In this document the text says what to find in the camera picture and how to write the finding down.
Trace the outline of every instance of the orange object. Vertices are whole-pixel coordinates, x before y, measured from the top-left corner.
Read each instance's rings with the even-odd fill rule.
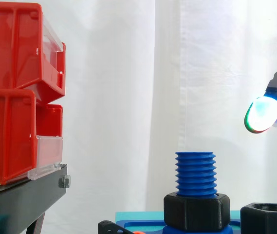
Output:
[[[65,51],[39,4],[0,2],[0,89],[33,90],[41,104],[63,97]]]

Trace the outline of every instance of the black hexagonal nut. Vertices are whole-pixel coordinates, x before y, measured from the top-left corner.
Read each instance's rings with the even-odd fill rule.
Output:
[[[277,204],[251,203],[240,211],[241,234],[277,234]]]
[[[164,221],[186,232],[219,232],[230,222],[229,197],[217,194],[217,198],[192,198],[168,194],[164,198]]]

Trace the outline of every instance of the red plastic drawer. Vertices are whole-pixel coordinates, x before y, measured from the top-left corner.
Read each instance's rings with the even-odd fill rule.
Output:
[[[61,136],[61,106],[36,107],[31,90],[0,90],[0,184],[26,172],[36,179],[58,170]]]
[[[0,89],[31,89],[43,104],[63,97],[65,51],[39,4],[0,2]]]

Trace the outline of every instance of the black metal shelf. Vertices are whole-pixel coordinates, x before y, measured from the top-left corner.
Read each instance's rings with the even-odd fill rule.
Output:
[[[0,186],[0,234],[40,233],[44,213],[65,195],[63,177],[67,166],[37,180]]]

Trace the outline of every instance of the bolt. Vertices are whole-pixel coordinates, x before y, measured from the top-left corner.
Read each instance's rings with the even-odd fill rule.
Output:
[[[216,168],[213,164],[215,155],[210,152],[178,152],[176,153],[178,174],[177,194],[185,197],[215,198],[217,197]]]
[[[62,182],[62,188],[68,189],[71,185],[71,176],[70,175],[64,175],[61,179]]]

